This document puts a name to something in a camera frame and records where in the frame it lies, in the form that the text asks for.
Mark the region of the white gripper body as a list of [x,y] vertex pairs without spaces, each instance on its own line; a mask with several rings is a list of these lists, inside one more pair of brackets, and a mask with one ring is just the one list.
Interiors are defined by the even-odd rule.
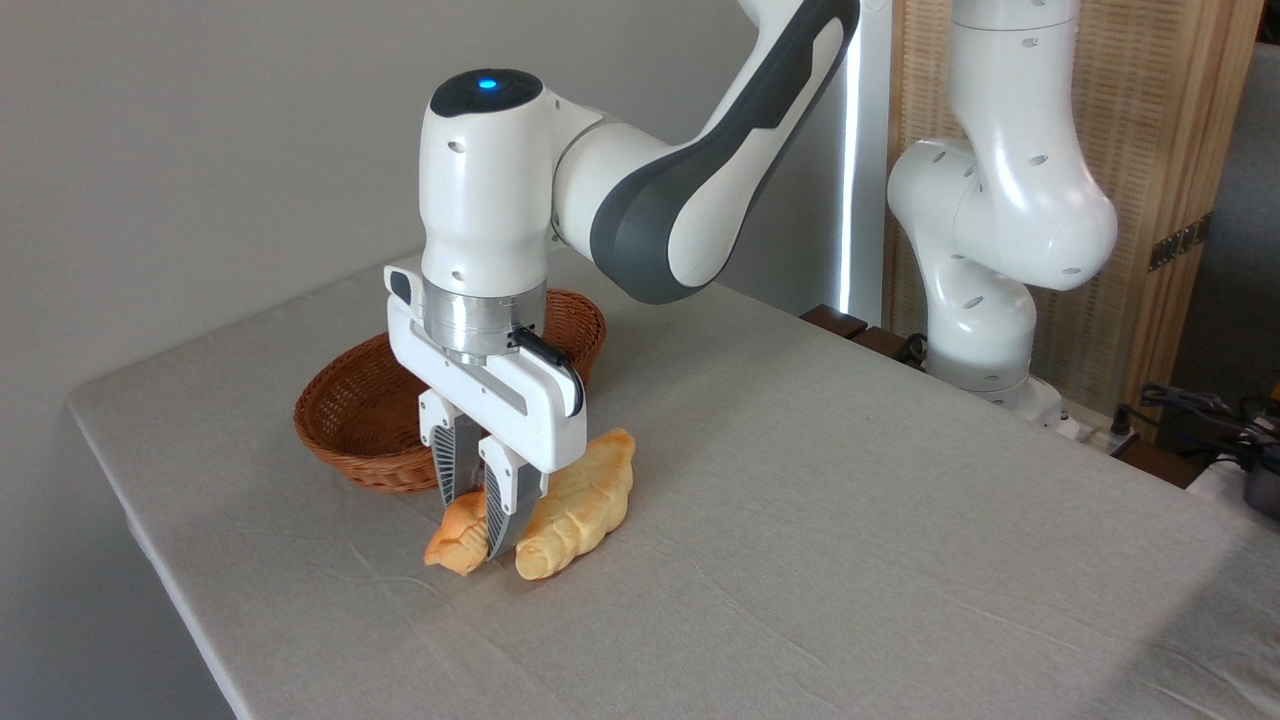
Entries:
[[390,295],[390,348],[404,369],[540,471],[558,471],[582,456],[586,409],[568,370],[526,347],[490,355],[481,365],[461,363],[428,336],[422,277],[389,264],[383,282]]

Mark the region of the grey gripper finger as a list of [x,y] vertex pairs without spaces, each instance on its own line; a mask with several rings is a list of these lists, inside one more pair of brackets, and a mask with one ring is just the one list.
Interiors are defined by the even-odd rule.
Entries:
[[422,443],[431,450],[444,506],[481,489],[484,471],[479,443],[483,428],[435,389],[425,389],[419,396],[419,421]]
[[477,479],[484,491],[486,561],[495,561],[524,538],[547,474],[495,436],[479,441]]

